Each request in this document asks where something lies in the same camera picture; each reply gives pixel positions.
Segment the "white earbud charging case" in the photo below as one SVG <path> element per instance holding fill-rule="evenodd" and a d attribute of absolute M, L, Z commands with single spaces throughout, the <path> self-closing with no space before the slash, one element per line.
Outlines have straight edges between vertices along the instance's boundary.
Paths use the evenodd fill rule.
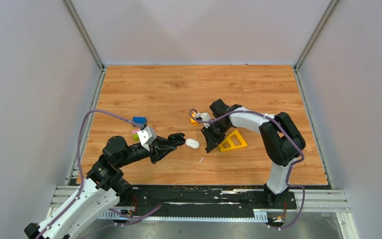
<path fill-rule="evenodd" d="M 191 138 L 186 139 L 185 145 L 192 149 L 198 149 L 200 147 L 200 143 L 197 140 Z"/>

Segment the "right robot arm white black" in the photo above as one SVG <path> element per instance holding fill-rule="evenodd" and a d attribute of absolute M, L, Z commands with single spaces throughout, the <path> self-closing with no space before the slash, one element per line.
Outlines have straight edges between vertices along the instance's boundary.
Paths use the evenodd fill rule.
<path fill-rule="evenodd" d="M 193 120 L 204 124 L 201 132 L 206 140 L 206 152 L 220 146 L 232 127 L 258 133 L 272 161 L 270 175 L 264 185 L 264 201 L 271 208 L 278 207 L 289 190 L 291 169 L 304 160 L 302 151 L 306 147 L 305 139 L 289 114 L 264 114 L 238 104 L 228 106 L 221 99 L 209 108 L 210 114 L 190 111 Z"/>

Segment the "black earbud charging case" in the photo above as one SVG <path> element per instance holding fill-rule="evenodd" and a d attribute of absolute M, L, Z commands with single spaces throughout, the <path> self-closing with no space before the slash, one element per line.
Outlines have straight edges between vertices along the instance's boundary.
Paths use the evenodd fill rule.
<path fill-rule="evenodd" d="M 167 138 L 169 146 L 182 146 L 185 144 L 185 134 L 182 132 L 170 134 Z"/>

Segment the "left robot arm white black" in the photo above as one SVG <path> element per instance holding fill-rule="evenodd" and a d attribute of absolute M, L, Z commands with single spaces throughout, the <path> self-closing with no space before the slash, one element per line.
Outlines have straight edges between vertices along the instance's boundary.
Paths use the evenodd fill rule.
<path fill-rule="evenodd" d="M 150 158 L 163 159 L 185 143 L 184 133 L 167 138 L 157 136 L 146 146 L 128 145 L 124 137 L 111 137 L 80 186 L 49 218 L 30 223 L 24 233 L 29 239 L 76 239 L 101 214 L 117 204 L 132 201 L 132 186 L 123 178 L 121 167 Z"/>

